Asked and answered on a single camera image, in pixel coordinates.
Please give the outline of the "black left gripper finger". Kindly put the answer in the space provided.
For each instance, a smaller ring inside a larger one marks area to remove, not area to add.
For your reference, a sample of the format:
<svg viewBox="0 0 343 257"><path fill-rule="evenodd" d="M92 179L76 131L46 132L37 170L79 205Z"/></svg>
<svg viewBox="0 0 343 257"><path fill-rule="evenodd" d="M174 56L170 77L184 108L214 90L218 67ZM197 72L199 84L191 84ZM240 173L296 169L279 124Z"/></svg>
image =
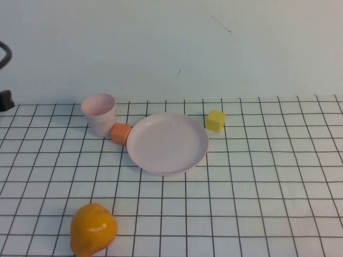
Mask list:
<svg viewBox="0 0 343 257"><path fill-rule="evenodd" d="M14 101L10 90L0 92L0 111L8 111L14 107Z"/></svg>

